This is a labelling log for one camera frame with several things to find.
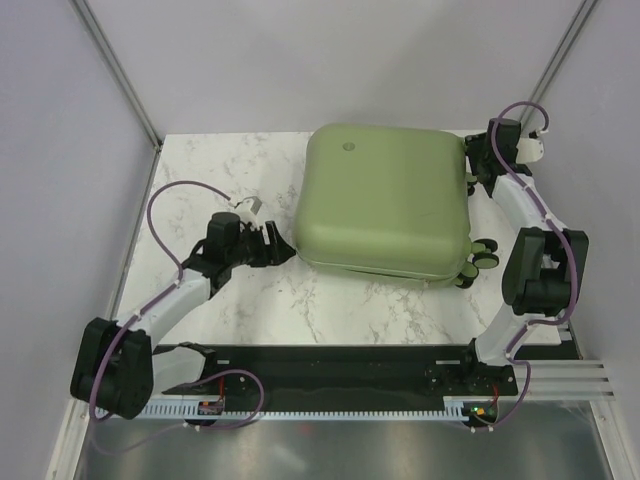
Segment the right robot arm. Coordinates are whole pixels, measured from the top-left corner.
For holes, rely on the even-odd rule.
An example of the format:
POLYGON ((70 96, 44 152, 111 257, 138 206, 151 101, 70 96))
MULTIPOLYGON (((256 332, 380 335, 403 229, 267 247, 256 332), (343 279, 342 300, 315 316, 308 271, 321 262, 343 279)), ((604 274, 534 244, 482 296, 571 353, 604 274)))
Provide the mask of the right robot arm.
POLYGON ((558 326, 576 307, 589 239, 553 214, 520 157, 543 155, 540 139, 524 137, 519 122, 493 118, 484 134, 465 140, 472 174, 506 215, 517 236, 502 281, 503 304, 469 344, 458 381, 467 392, 501 387, 513 379, 516 353, 541 326, 558 326))

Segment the green suitcase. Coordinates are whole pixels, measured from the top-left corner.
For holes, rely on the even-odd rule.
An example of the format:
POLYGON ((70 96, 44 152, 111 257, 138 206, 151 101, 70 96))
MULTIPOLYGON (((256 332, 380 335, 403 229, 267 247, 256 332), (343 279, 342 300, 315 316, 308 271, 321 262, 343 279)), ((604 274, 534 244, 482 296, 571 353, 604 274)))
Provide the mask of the green suitcase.
POLYGON ((456 134, 325 125, 306 147, 297 253, 317 268, 452 283, 471 254, 466 174, 456 134))

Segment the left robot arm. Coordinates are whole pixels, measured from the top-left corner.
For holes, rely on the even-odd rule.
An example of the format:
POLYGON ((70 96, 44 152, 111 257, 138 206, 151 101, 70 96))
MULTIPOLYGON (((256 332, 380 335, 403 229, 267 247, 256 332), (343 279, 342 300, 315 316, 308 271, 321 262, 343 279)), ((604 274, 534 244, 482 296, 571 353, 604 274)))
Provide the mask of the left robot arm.
POLYGON ((212 215, 206 235, 179 264, 170 283, 153 299, 124 317, 96 317, 85 327, 70 383, 73 398, 94 411, 133 419, 156 393, 169 389, 161 374, 184 375, 198 393, 219 382, 219 369, 192 345, 168 351, 164 361, 155 349, 191 311, 212 299, 240 266, 280 266, 295 249, 274 222, 256 226, 238 214, 212 215))

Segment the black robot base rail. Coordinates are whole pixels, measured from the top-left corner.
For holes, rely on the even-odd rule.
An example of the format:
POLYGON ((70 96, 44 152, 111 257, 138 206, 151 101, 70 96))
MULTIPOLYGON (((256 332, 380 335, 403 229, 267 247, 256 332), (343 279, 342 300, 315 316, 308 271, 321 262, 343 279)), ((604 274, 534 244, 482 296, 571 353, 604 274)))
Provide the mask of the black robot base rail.
POLYGON ((447 396, 515 396, 510 366, 483 366, 467 346, 222 346, 207 348, 194 385, 172 394, 223 394, 227 411, 434 411, 447 396))

